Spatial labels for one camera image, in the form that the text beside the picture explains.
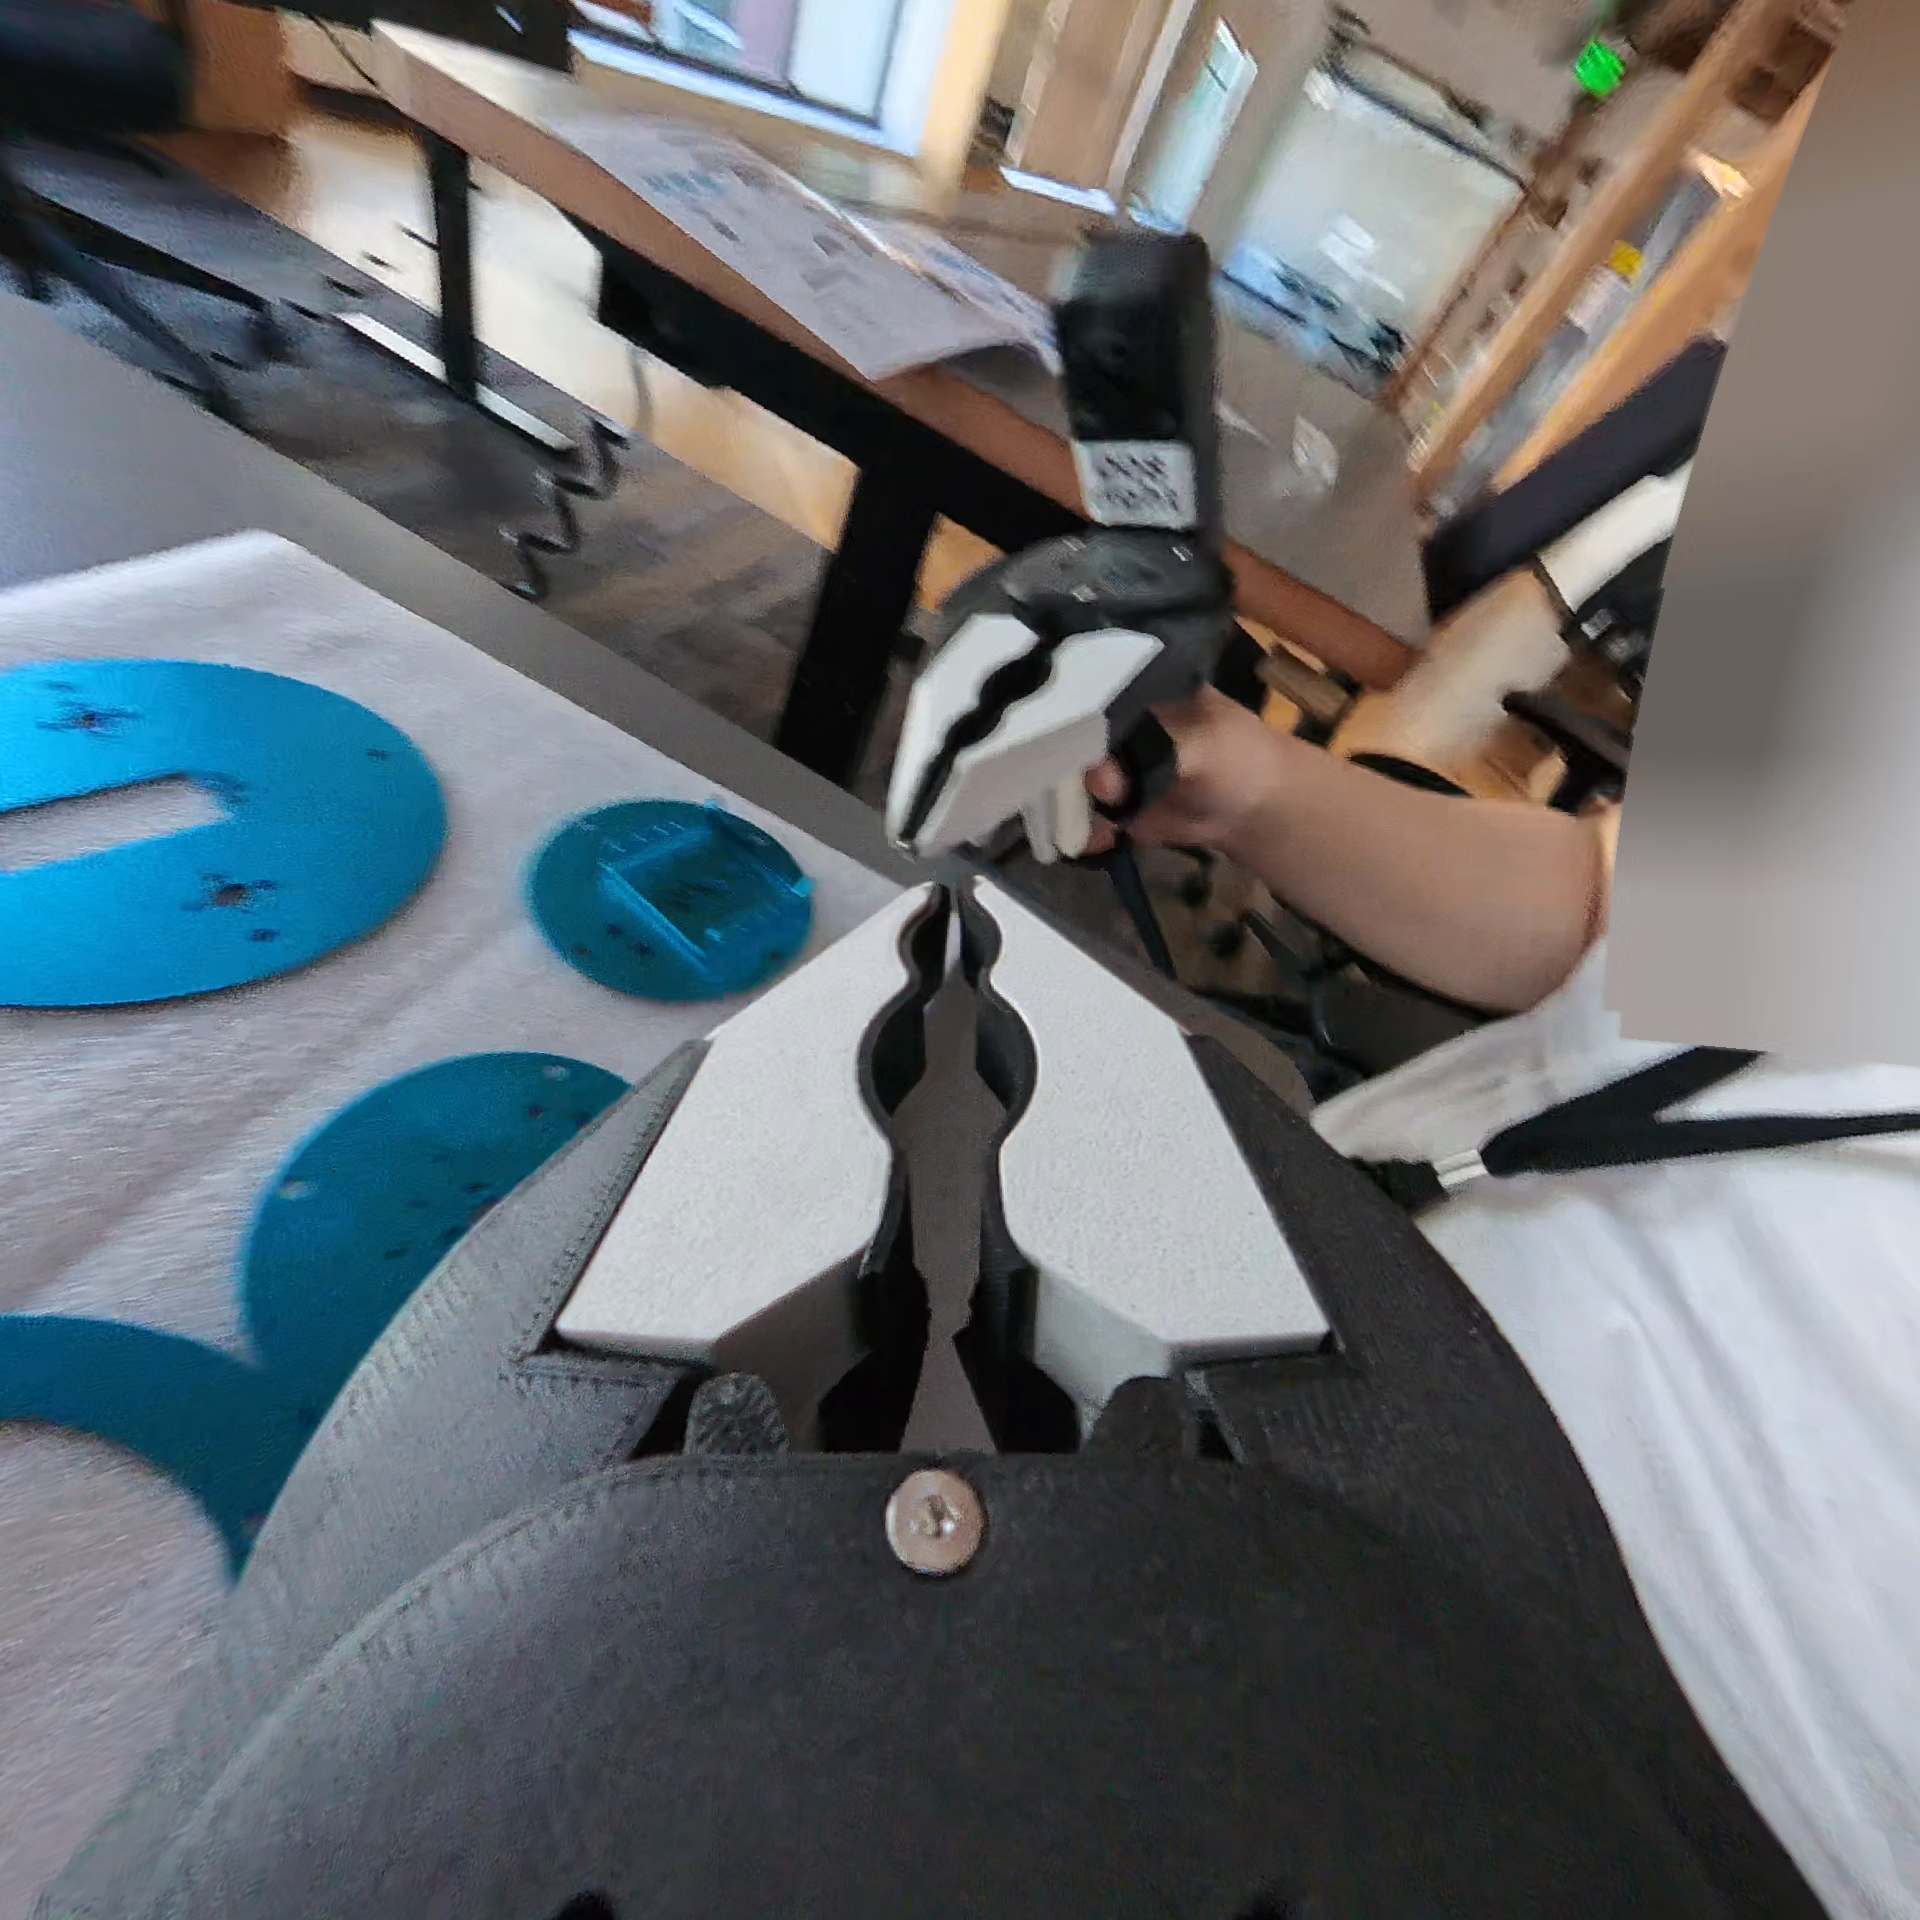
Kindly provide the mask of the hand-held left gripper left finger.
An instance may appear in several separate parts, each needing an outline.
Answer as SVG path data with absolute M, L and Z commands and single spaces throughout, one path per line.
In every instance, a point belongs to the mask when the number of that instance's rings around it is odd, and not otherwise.
M 561 1310 L 569 1349 L 757 1377 L 819 1448 L 901 1448 L 931 1341 L 902 1104 L 951 895 L 889 903 L 709 1036 Z

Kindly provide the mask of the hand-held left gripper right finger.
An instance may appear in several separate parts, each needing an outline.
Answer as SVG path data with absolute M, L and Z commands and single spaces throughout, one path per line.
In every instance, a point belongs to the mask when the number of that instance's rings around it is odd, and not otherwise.
M 1134 1380 L 1324 1352 L 1332 1323 L 1189 1028 L 995 880 L 960 899 L 1003 1110 L 960 1362 L 997 1451 L 1076 1451 Z

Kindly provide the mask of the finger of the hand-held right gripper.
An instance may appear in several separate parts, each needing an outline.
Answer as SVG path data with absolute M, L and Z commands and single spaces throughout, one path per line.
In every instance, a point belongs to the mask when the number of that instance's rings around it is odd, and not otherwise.
M 941 853 L 965 833 L 992 741 L 1040 685 L 1040 635 L 1012 614 L 975 614 L 909 691 L 884 791 L 901 853 Z
M 990 742 L 992 756 L 971 789 L 965 831 L 935 859 L 985 845 L 1021 820 L 1036 859 L 1089 853 L 1089 772 L 1115 750 L 1117 709 L 1138 710 L 1134 691 L 1164 657 L 1148 635 L 1074 635 L 1038 640 L 1038 687 L 1021 699 Z

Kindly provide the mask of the small blue perforated disc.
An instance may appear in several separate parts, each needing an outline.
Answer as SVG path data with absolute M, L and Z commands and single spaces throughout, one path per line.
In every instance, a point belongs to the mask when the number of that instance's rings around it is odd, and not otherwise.
M 815 893 L 805 936 L 789 953 L 781 959 L 769 954 L 745 964 L 722 964 L 717 973 L 677 957 L 630 912 L 605 897 L 598 859 L 615 836 L 657 812 L 675 814 L 709 805 L 733 812 L 715 800 L 642 799 L 609 805 L 566 822 L 540 850 L 527 880 L 527 900 L 548 947 L 590 983 L 621 997 L 654 1002 L 712 1002 L 754 994 L 792 966 L 813 936 Z
M 466 1055 L 294 1149 L 252 1211 L 240 1294 L 252 1357 L 306 1428 L 451 1251 L 629 1091 L 561 1055 Z

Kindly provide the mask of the person's right forearm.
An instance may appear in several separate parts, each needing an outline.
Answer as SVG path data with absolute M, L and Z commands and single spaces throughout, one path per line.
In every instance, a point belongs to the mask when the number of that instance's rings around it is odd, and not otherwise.
M 1602 945 L 1621 805 L 1568 814 L 1307 760 L 1261 824 L 1261 874 L 1368 962 L 1433 997 L 1517 1015 Z

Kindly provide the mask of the person's right hand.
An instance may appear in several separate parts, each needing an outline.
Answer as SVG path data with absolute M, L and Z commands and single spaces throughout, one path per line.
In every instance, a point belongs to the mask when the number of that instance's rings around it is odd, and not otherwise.
M 1281 877 L 1327 812 L 1332 756 L 1213 687 L 1153 710 L 1172 748 L 1171 782 L 1146 805 L 1129 772 L 1107 760 L 1084 779 L 1095 807 L 1091 855 L 1122 842 L 1223 853 L 1264 877 Z

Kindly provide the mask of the dark office chair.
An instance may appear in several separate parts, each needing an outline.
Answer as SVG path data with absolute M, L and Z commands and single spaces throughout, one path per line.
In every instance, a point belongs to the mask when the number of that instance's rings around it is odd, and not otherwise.
M 1204 912 L 1198 947 L 1218 974 L 1198 994 L 1278 1047 L 1315 1098 L 1353 1093 L 1496 1021 L 1281 904 Z

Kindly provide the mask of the printed paper sheet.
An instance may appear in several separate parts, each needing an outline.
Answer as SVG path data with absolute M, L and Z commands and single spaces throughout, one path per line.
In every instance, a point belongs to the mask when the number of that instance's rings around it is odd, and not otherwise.
M 1065 371 L 1050 308 L 933 229 L 856 215 L 693 123 L 586 111 L 561 135 L 866 381 L 997 351 Z

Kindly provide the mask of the black office chair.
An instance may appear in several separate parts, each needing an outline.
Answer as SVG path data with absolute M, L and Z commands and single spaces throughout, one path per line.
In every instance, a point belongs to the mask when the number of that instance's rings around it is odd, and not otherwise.
M 1584 712 L 1565 694 L 1510 687 L 1501 712 L 1558 755 L 1548 807 L 1590 812 L 1623 799 L 1672 539 L 1728 353 L 1693 341 L 1668 364 L 1501 492 L 1443 522 L 1420 555 L 1433 629 L 1488 590 L 1528 580 L 1548 636 L 1595 661 L 1627 719 Z

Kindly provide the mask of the large blue slotted disc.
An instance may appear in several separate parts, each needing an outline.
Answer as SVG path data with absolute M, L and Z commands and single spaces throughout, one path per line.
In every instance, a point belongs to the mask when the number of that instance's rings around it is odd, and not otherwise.
M 188 828 L 5 870 L 2 1002 L 90 1010 L 306 968 L 399 916 L 445 853 L 422 752 L 346 696 L 162 658 L 31 664 L 2 682 L 5 816 L 182 782 Z

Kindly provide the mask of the white foam sheet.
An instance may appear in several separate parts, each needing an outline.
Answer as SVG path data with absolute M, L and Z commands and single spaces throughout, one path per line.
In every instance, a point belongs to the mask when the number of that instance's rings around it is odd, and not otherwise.
M 245 1231 L 292 1151 L 356 1097 L 443 1059 L 555 1052 L 636 1082 L 722 1010 L 665 1010 L 566 966 L 524 872 L 569 818 L 718 800 L 815 880 L 809 951 L 901 893 L 876 855 L 805 827 L 749 772 L 700 770 L 520 677 L 262 530 L 6 588 L 5 667 L 230 661 L 355 701 L 404 733 L 446 803 L 445 859 L 397 923 L 325 962 L 179 1006 L 5 1015 L 5 1313 L 129 1323 L 252 1362 Z M 46 1885 L 169 1736 L 228 1596 L 219 1528 L 119 1447 L 6 1426 L 2 1913 Z

